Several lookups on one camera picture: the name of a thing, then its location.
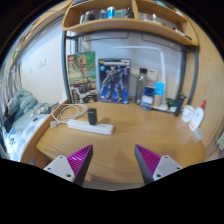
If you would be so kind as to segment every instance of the wooden shelf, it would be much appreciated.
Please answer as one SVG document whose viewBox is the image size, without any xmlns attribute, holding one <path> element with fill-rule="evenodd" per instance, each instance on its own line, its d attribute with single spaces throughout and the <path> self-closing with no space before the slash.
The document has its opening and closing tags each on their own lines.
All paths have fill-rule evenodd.
<svg viewBox="0 0 224 224">
<path fill-rule="evenodd" d="M 177 14 L 171 9 L 147 0 L 136 0 L 138 11 L 142 13 L 156 14 L 158 17 L 173 23 L 187 22 L 187 18 Z"/>
<path fill-rule="evenodd" d="M 132 6 L 134 18 L 99 19 L 82 24 L 79 23 L 81 14 L 93 9 L 107 9 L 111 5 L 115 9 L 124 9 Z M 156 14 L 160 18 L 175 23 L 178 29 L 191 37 L 192 40 L 168 27 L 140 20 L 139 12 Z M 181 16 L 171 9 L 147 0 L 91 0 L 77 5 L 71 4 L 62 21 L 62 29 L 78 34 L 108 29 L 138 30 L 163 36 L 182 45 L 197 46 L 199 44 L 197 35 L 186 16 Z"/>
<path fill-rule="evenodd" d="M 24 36 L 27 36 L 27 38 L 24 38 L 24 41 L 21 41 L 20 50 L 18 51 L 16 57 L 12 60 L 10 69 L 16 64 L 17 60 L 19 59 L 20 55 L 23 53 L 24 49 L 32 42 L 32 40 L 35 38 L 35 36 L 45 27 L 48 23 L 52 22 L 53 20 L 56 20 L 60 15 L 57 15 L 56 13 L 50 14 L 47 19 L 42 22 L 37 27 L 32 27 Z"/>
</svg>

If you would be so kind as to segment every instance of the purple triangle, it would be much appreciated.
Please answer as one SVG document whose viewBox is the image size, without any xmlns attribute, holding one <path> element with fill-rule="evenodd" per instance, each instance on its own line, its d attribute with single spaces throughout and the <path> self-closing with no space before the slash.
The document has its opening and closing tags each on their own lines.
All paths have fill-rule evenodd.
<svg viewBox="0 0 224 224">
<path fill-rule="evenodd" d="M 77 176 L 80 168 L 82 167 L 85 158 L 91 149 L 92 145 L 86 146 L 83 149 L 78 150 L 77 152 L 72 153 L 67 157 L 68 163 L 71 166 L 73 172 Z"/>
<path fill-rule="evenodd" d="M 159 164 L 159 161 L 161 159 L 161 156 L 157 155 L 156 153 L 150 151 L 149 149 L 146 149 L 140 145 L 136 145 L 137 149 L 139 150 L 145 165 L 147 166 L 147 169 L 151 176 L 153 177 L 153 174 Z"/>
</svg>

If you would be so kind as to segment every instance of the cable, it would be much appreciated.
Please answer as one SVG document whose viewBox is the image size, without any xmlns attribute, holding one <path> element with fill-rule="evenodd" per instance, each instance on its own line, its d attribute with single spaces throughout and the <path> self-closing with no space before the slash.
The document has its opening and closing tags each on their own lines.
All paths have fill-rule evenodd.
<svg viewBox="0 0 224 224">
<path fill-rule="evenodd" d="M 67 105 L 67 107 L 64 107 L 64 108 L 60 111 L 60 113 L 58 114 L 58 116 L 57 116 L 57 118 L 56 118 L 56 117 L 54 116 L 54 113 L 53 113 L 53 112 L 54 112 L 54 109 L 56 109 L 56 108 L 58 108 L 58 107 L 60 107 L 60 106 L 66 106 L 66 105 Z M 83 111 L 80 111 L 79 108 L 78 108 L 77 106 L 82 107 L 82 108 L 83 108 Z M 75 108 L 75 109 L 78 111 L 78 113 L 75 114 L 75 115 L 73 115 L 73 116 L 70 116 L 70 117 L 63 117 L 63 116 L 62 116 L 62 113 L 63 113 L 65 110 L 67 110 L 68 108 Z M 71 119 L 76 119 L 77 117 L 82 116 L 83 114 L 85 114 L 85 113 L 87 112 L 87 110 L 88 110 L 88 106 L 86 106 L 85 104 L 57 104 L 57 105 L 55 105 L 54 107 L 52 107 L 51 115 L 52 115 L 52 117 L 54 118 L 55 121 L 51 121 L 51 122 L 50 122 L 50 125 L 51 125 L 52 128 L 56 128 L 58 124 L 66 124 L 69 120 L 71 120 Z"/>
</svg>

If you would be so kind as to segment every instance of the bed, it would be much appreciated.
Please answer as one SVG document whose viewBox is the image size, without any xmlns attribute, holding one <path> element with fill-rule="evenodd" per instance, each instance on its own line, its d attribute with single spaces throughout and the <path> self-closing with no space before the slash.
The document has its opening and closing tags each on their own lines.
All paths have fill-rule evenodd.
<svg viewBox="0 0 224 224">
<path fill-rule="evenodd" d="M 7 109 L 13 113 L 13 123 L 9 128 L 3 127 L 3 139 L 7 154 L 12 161 L 20 162 L 26 144 L 34 132 L 49 116 L 52 103 L 38 102 L 26 90 L 19 90 L 10 100 Z"/>
</svg>

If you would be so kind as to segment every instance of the light switch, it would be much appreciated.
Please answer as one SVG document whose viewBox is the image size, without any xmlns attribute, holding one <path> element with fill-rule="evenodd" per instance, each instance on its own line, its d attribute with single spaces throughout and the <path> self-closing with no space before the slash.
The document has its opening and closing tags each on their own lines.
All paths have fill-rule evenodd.
<svg viewBox="0 0 224 224">
<path fill-rule="evenodd" d="M 46 58 L 42 59 L 42 66 L 46 65 Z"/>
<path fill-rule="evenodd" d="M 38 68 L 40 68 L 41 66 L 41 61 L 38 61 Z"/>
</svg>

